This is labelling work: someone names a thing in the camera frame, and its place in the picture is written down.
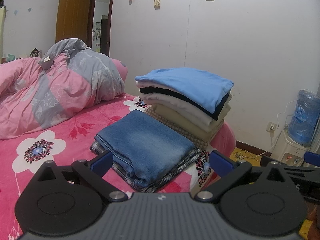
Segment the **metal screw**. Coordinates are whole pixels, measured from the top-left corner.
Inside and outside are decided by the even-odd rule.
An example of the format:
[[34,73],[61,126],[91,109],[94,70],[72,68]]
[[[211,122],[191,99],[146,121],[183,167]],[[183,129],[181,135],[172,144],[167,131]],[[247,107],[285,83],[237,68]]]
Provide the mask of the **metal screw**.
[[110,194],[109,194],[109,197],[114,199],[114,200],[117,200],[117,199],[122,199],[125,197],[125,194],[122,192],[122,191],[112,191]]
[[203,199],[203,200],[208,200],[211,199],[213,197],[213,194],[209,191],[200,191],[197,194],[198,198]]

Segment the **baseboard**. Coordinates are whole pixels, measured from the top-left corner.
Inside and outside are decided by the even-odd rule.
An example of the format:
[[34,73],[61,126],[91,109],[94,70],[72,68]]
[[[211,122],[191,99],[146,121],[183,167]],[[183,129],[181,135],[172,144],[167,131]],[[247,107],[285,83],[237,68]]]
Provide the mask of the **baseboard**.
[[[239,149],[242,149],[242,150],[246,150],[246,151],[251,152],[251,153],[256,154],[256,155],[260,155],[260,154],[265,152],[264,150],[261,150],[261,149],[259,149],[257,147],[254,147],[254,146],[251,146],[249,144],[246,144],[246,143],[243,143],[243,142],[239,142],[239,141],[236,141],[236,147],[239,148]],[[271,152],[266,152],[263,155],[266,155],[266,156],[270,157]]]

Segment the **hand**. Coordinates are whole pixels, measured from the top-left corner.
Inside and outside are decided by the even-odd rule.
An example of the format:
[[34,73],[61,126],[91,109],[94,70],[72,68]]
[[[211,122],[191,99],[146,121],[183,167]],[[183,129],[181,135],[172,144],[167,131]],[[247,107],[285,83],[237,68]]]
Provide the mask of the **hand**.
[[317,208],[315,208],[309,217],[312,220],[312,224],[308,232],[308,240],[320,240],[320,230],[317,228]]

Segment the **pink pillow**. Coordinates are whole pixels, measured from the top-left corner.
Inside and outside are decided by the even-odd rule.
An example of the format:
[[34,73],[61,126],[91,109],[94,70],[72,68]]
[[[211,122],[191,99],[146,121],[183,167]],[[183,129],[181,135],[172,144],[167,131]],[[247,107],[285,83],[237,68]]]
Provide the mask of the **pink pillow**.
[[120,77],[123,82],[127,78],[128,68],[120,60],[111,58],[112,62],[116,65],[117,70],[119,71]]

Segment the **logo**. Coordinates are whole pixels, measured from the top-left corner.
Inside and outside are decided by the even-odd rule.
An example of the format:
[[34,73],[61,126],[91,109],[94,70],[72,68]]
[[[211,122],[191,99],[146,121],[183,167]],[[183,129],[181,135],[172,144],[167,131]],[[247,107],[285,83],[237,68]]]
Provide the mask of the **logo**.
[[165,195],[160,195],[160,196],[158,196],[158,199],[161,200],[161,201],[165,200],[166,198],[167,198],[167,197],[166,197]]

